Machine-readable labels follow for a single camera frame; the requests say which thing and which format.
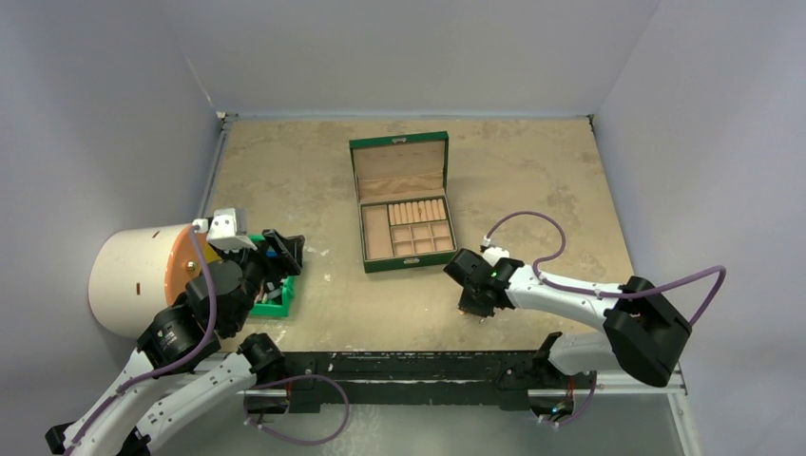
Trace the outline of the green jewelry box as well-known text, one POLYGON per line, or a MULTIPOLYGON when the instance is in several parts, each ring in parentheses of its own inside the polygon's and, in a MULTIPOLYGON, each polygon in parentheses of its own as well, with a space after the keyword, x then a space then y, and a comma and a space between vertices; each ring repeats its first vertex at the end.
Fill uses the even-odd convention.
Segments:
POLYGON ((349 141, 364 272, 443 265, 457 252, 446 131, 349 141))

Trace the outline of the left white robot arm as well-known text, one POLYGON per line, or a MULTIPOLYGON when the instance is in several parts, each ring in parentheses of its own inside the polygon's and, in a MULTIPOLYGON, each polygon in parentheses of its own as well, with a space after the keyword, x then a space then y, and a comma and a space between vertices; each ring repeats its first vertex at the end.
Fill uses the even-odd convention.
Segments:
POLYGON ((301 235, 248 236, 207 219, 113 235, 90 273, 90 308, 136 344, 89 411, 47 431, 50 451, 149 455, 227 394, 277 385, 285 359, 265 333, 247 336, 208 372, 197 368, 242 329, 257 303, 300 274, 304 244, 301 235))

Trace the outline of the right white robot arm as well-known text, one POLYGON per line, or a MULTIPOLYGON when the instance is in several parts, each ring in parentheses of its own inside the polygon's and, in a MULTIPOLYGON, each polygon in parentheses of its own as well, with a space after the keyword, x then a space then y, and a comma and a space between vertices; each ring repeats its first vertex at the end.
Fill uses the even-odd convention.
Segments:
POLYGON ((541 346, 533 372, 548 387, 570 375, 620 370, 663 388, 692 332, 688 320, 662 294, 648 294, 649 282, 637 276, 619 285, 537 273, 497 247, 481 254, 461 249, 444 272, 461 287, 458 307, 466 314, 539 311, 590 327, 587 333, 554 334, 541 346))

